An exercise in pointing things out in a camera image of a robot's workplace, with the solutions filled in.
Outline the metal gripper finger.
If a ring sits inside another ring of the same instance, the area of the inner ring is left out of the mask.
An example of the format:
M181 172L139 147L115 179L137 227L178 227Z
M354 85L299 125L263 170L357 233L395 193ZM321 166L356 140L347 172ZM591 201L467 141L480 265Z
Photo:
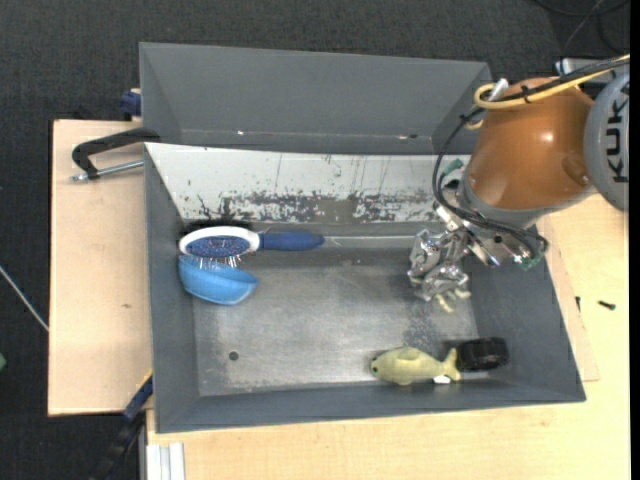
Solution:
M452 314L459 302L471 297L469 280L469 276L457 264L436 266L421 282L422 298L436 304L445 313Z
M410 279L437 279L454 262L454 235L423 230L416 235L409 254Z

